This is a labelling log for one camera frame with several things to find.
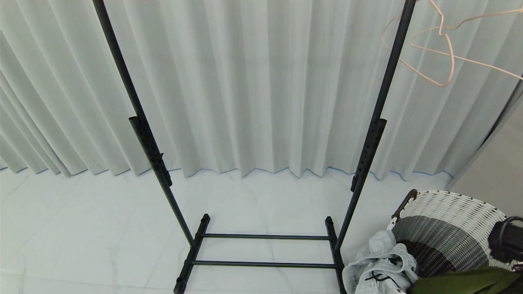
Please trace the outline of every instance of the black metal clothes rack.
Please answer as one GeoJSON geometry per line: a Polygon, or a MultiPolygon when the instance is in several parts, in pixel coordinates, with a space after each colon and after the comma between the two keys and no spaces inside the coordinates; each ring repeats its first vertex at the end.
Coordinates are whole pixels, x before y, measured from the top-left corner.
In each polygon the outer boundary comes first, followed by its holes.
{"type": "Polygon", "coordinates": [[[254,267],[299,267],[299,268],[330,268],[336,271],[336,276],[339,285],[339,292],[341,294],[346,294],[345,287],[342,280],[342,270],[344,268],[342,256],[340,254],[340,248],[342,246],[343,240],[347,233],[347,229],[350,224],[350,220],[353,217],[354,211],[356,209],[356,204],[361,195],[363,185],[369,174],[370,166],[376,150],[378,149],[378,144],[380,143],[383,130],[385,128],[386,120],[380,118],[383,106],[385,104],[385,99],[389,92],[390,85],[392,83],[392,77],[396,70],[398,60],[400,58],[400,53],[403,48],[403,43],[405,41],[406,33],[408,30],[409,23],[411,21],[412,13],[414,11],[414,5],[416,0],[405,0],[403,7],[402,16],[400,23],[396,32],[396,37],[394,39],[394,45],[392,46],[391,54],[387,67],[385,69],[385,74],[383,76],[383,81],[381,88],[378,94],[376,101],[376,106],[372,114],[370,121],[369,129],[367,131],[367,136],[361,150],[361,156],[358,163],[356,173],[353,177],[352,186],[350,190],[353,192],[352,198],[350,200],[349,206],[347,208],[347,213],[343,220],[342,228],[340,230],[339,236],[336,236],[334,230],[334,223],[331,217],[326,217],[325,226],[327,228],[327,236],[302,236],[302,235],[259,235],[259,234],[213,234],[207,233],[207,226],[210,222],[210,217],[208,214],[204,214],[200,226],[194,236],[189,231],[187,223],[180,211],[180,208],[176,202],[176,199],[173,195],[173,192],[170,189],[170,186],[173,182],[170,179],[169,172],[165,167],[165,164],[162,160],[162,153],[158,150],[156,141],[154,140],[153,133],[143,111],[140,100],[134,85],[127,70],[125,60],[118,46],[118,41],[116,39],[115,33],[112,29],[111,22],[109,20],[109,15],[105,8],[103,0],[93,0],[94,6],[96,8],[96,13],[100,20],[100,24],[104,31],[107,43],[111,49],[112,56],[115,60],[116,66],[122,78],[123,84],[129,95],[129,99],[132,102],[136,116],[129,118],[131,125],[138,137],[140,144],[142,145],[143,151],[145,152],[149,162],[151,164],[152,170],[156,175],[156,178],[162,187],[162,190],[169,202],[171,208],[173,209],[174,215],[178,220],[178,223],[189,242],[190,249],[185,259],[184,265],[181,269],[180,275],[176,279],[176,284],[174,287],[174,293],[184,293],[191,274],[192,268],[195,265],[211,265],[211,266],[254,266],[254,267]],[[202,261],[198,260],[198,251],[200,250],[203,238],[248,238],[248,239],[286,239],[286,240],[328,240],[331,246],[331,253],[333,257],[333,263],[331,264],[318,264],[318,263],[276,263],[276,262],[230,262],[230,261],[202,261]]]}

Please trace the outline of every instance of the curtain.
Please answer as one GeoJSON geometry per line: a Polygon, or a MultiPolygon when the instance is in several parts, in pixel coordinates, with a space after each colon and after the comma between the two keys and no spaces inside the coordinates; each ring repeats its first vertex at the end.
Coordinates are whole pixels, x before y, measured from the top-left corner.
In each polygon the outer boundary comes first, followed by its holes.
{"type": "MultiPolygon", "coordinates": [[[[74,175],[146,171],[123,83],[91,1],[1,0],[2,165],[74,175]]],[[[440,1],[446,23],[517,9],[521,0],[440,1]]],[[[357,166],[389,50],[380,37],[402,0],[106,1],[121,51],[168,169],[297,176],[357,166]]],[[[409,40],[439,24],[416,4],[409,40]]],[[[386,34],[392,44],[397,24],[386,34]]],[[[521,73],[523,17],[449,33],[455,54],[521,73]]],[[[417,41],[445,50],[434,32],[417,41]]],[[[440,81],[449,61],[406,42],[402,58],[440,81]]],[[[456,61],[437,87],[399,64],[372,171],[458,173],[517,80],[456,61]]]]}

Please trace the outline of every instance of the white marble floor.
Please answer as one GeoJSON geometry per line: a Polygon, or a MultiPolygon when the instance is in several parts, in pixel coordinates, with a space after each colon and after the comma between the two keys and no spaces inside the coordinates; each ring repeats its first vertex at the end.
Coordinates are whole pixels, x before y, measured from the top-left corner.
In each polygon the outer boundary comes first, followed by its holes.
{"type": "MultiPolygon", "coordinates": [[[[352,176],[329,169],[323,178],[288,170],[171,172],[172,190],[191,231],[204,213],[208,232],[325,235],[332,216],[339,231],[352,176]]],[[[348,263],[368,237],[388,224],[412,189],[443,189],[440,174],[369,176],[342,256],[348,263]]],[[[154,174],[65,178],[0,172],[2,294],[172,293],[188,245],[154,174]]],[[[330,263],[326,241],[206,240],[199,259],[330,263]]],[[[196,266],[186,293],[339,293],[329,269],[196,266]]]]}

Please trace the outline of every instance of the wire hanger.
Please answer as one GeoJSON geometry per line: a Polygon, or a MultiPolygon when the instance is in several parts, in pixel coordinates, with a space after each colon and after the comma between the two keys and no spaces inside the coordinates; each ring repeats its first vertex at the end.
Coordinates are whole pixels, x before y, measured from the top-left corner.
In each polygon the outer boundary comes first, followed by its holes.
{"type": "MultiPolygon", "coordinates": [[[[434,53],[439,53],[439,54],[442,54],[442,55],[446,55],[446,56],[449,56],[450,57],[450,72],[449,72],[449,77],[447,78],[447,80],[444,82],[444,83],[439,83],[439,82],[436,82],[434,81],[432,78],[426,76],[425,74],[421,73],[419,70],[413,68],[410,64],[406,63],[403,59],[400,58],[400,62],[405,64],[405,66],[407,66],[409,69],[411,69],[412,71],[414,71],[415,73],[417,73],[418,75],[422,76],[423,78],[425,78],[426,80],[430,81],[431,83],[439,86],[439,87],[446,87],[450,84],[450,81],[452,80],[453,76],[454,76],[454,65],[455,65],[455,59],[461,59],[461,60],[464,60],[464,61],[468,61],[468,62],[471,62],[471,63],[475,63],[475,64],[478,64],[478,65],[482,65],[482,66],[486,66],[486,67],[489,67],[490,69],[494,69],[494,70],[497,70],[497,71],[500,71],[500,72],[503,72],[503,73],[506,73],[508,75],[511,75],[515,78],[518,78],[520,80],[523,81],[523,77],[519,76],[519,75],[516,75],[516,74],[513,74],[511,72],[508,72],[504,69],[500,69],[498,67],[495,67],[495,66],[492,66],[490,64],[486,64],[486,63],[483,63],[483,62],[479,62],[479,61],[475,61],[475,60],[470,60],[470,59],[467,59],[467,58],[463,58],[463,57],[460,57],[460,56],[456,56],[454,55],[454,51],[453,51],[453,48],[452,48],[452,42],[450,41],[450,37],[446,34],[446,33],[442,33],[442,29],[443,27],[445,27],[446,29],[449,29],[449,30],[456,30],[458,29],[459,27],[461,27],[461,25],[463,25],[465,22],[467,21],[470,21],[470,20],[474,20],[474,19],[478,19],[478,18],[482,18],[482,17],[486,17],[486,16],[496,16],[496,15],[504,15],[504,14],[510,14],[510,13],[523,13],[523,6],[520,8],[520,9],[515,9],[515,10],[508,10],[508,11],[504,11],[504,12],[498,12],[498,13],[490,13],[490,14],[483,14],[483,15],[479,15],[479,16],[474,16],[474,17],[470,17],[470,18],[467,18],[465,20],[463,20],[462,22],[460,22],[458,24],[458,26],[452,28],[452,27],[449,27],[449,26],[446,26],[444,25],[444,15],[443,13],[441,12],[441,10],[439,9],[438,5],[436,5],[436,3],[434,3],[433,0],[429,0],[430,1],[430,4],[432,5],[432,7],[434,8],[434,10],[436,10],[436,12],[438,13],[439,17],[440,17],[440,23],[439,23],[439,26],[437,27],[433,27],[433,28],[429,28],[429,29],[426,29],[426,30],[423,30],[421,32],[419,32],[418,34],[416,34],[411,40],[410,40],[410,45],[415,47],[415,48],[419,48],[419,49],[423,49],[423,50],[427,50],[427,51],[430,51],[430,52],[434,52],[434,53]],[[449,48],[449,53],[445,53],[445,52],[441,52],[441,51],[437,51],[437,50],[433,50],[433,49],[430,49],[430,48],[426,48],[426,47],[422,47],[422,46],[418,46],[418,45],[415,45],[413,44],[413,41],[421,34],[425,33],[425,32],[428,32],[428,31],[431,31],[431,30],[435,30],[435,29],[438,29],[438,36],[439,37],[445,37],[446,41],[447,41],[447,45],[448,45],[448,48],[449,48]]],[[[399,18],[401,17],[401,14],[398,16],[398,17],[394,17],[393,19],[391,19],[390,22],[387,23],[387,25],[385,26],[384,30],[383,30],[383,34],[381,35],[381,42],[385,45],[385,47],[387,47],[389,50],[390,50],[390,47],[389,45],[385,42],[385,39],[384,39],[384,36],[385,36],[385,33],[386,33],[386,30],[388,29],[388,27],[390,26],[390,24],[395,21],[395,20],[399,20],[399,18]]]]}

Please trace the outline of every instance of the wicker basket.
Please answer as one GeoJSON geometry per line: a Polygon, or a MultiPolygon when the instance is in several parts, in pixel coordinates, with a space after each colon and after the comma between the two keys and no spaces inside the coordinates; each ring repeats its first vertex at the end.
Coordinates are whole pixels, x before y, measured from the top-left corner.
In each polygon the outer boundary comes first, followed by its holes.
{"type": "Polygon", "coordinates": [[[488,235],[506,216],[477,199],[447,191],[412,190],[392,216],[388,229],[418,262],[420,277],[482,266],[512,270],[491,258],[488,235]]]}

